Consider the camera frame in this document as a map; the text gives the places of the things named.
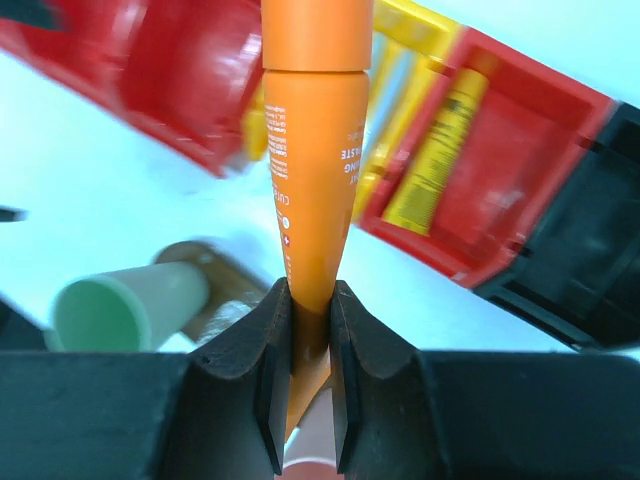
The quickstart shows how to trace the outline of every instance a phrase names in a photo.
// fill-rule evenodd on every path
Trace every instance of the white cup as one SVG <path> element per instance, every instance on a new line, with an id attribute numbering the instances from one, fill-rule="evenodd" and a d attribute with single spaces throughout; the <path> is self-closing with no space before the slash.
<path id="1" fill-rule="evenodd" d="M 47 344 L 54 351 L 155 351 L 208 298 L 205 275 L 184 262 L 90 275 L 55 298 Z"/>

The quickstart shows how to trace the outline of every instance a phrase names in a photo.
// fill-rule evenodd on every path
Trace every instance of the white surface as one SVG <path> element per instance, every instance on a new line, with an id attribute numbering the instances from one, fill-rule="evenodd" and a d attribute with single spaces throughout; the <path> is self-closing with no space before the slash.
<path id="1" fill-rule="evenodd" d="M 640 104 L 640 60 L 624 38 L 640 44 L 632 2 L 424 3 Z M 537 13 L 552 9 L 550 18 Z M 1 54 L 0 73 L 0 205 L 30 212 L 25 222 L 0 224 L 0 291 L 28 315 L 46 324 L 52 298 L 71 279 L 146 264 L 163 247 L 199 236 L 242 246 L 237 254 L 274 280 L 284 273 L 264 164 L 216 180 Z M 420 348 L 567 350 L 357 228 L 339 278 Z M 185 348 L 182 336 L 165 346 Z"/>

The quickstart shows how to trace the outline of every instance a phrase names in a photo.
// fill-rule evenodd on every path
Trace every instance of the orange tube cap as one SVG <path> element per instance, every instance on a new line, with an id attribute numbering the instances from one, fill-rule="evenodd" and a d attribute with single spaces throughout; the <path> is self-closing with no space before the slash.
<path id="1" fill-rule="evenodd" d="M 373 0 L 262 0 L 267 70 L 367 70 L 372 34 Z"/>

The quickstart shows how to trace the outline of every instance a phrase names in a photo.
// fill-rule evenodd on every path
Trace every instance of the brown object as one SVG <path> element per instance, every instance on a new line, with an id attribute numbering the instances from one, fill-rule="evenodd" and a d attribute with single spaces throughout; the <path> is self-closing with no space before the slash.
<path id="1" fill-rule="evenodd" d="M 203 333 L 216 310 L 226 302 L 238 300 L 254 305 L 264 298 L 266 285 L 216 248 L 203 241 L 174 243 L 165 248 L 154 263 L 187 262 L 200 269 L 209 282 L 209 301 L 183 329 L 194 342 Z"/>

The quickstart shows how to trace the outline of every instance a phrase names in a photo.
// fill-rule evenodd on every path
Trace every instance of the yellow tube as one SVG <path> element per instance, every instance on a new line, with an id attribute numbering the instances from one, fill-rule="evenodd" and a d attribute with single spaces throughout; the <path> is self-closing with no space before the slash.
<path id="1" fill-rule="evenodd" d="M 383 214 L 386 222 L 428 234 L 440 195 L 488 84 L 487 77 L 475 70 L 458 73 L 427 139 Z"/>
<path id="2" fill-rule="evenodd" d="M 293 298 L 287 436 L 328 375 L 328 308 L 367 111 L 372 0 L 263 0 L 265 117 Z"/>

